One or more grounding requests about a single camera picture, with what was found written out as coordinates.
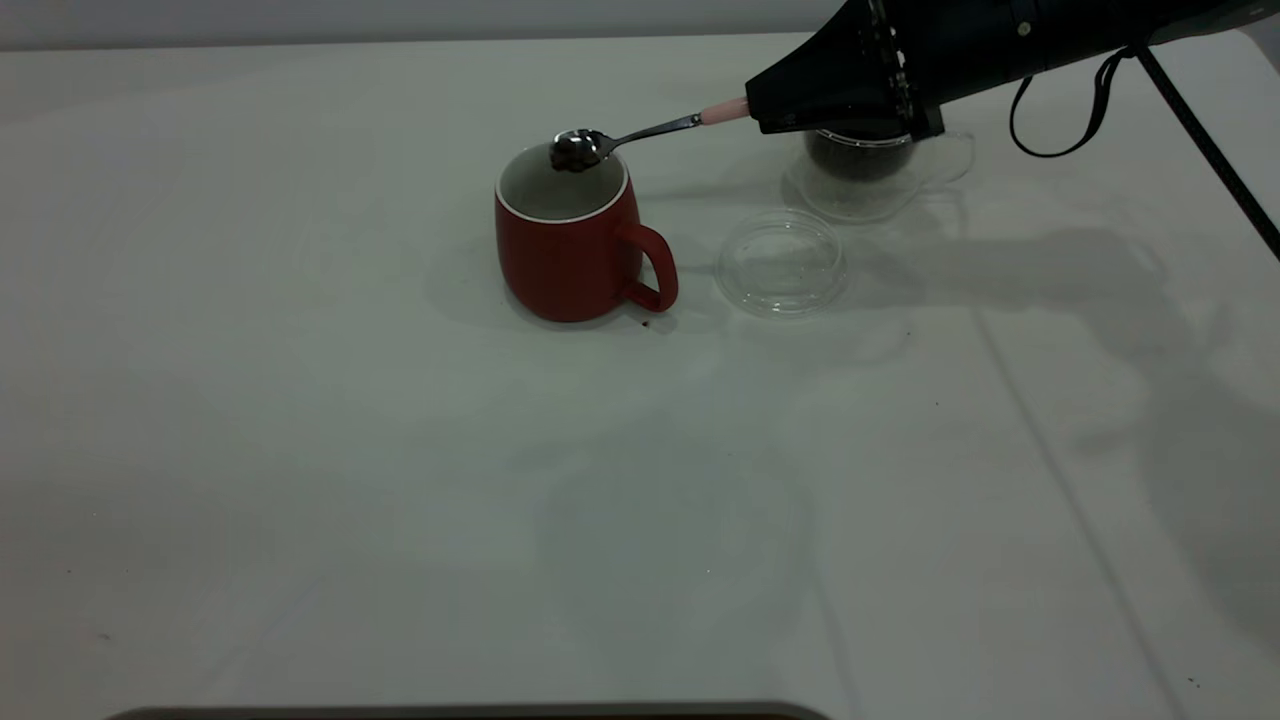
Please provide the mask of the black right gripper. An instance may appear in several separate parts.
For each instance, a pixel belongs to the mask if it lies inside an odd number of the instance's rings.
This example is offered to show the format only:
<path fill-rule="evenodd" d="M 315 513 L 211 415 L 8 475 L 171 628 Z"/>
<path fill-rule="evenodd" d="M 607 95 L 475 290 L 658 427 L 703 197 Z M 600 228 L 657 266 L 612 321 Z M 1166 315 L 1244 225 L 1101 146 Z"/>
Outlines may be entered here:
<path fill-rule="evenodd" d="M 941 105 L 1041 72 L 1039 26 L 1039 1 L 846 1 L 746 82 L 751 118 L 764 135 L 931 137 Z"/>

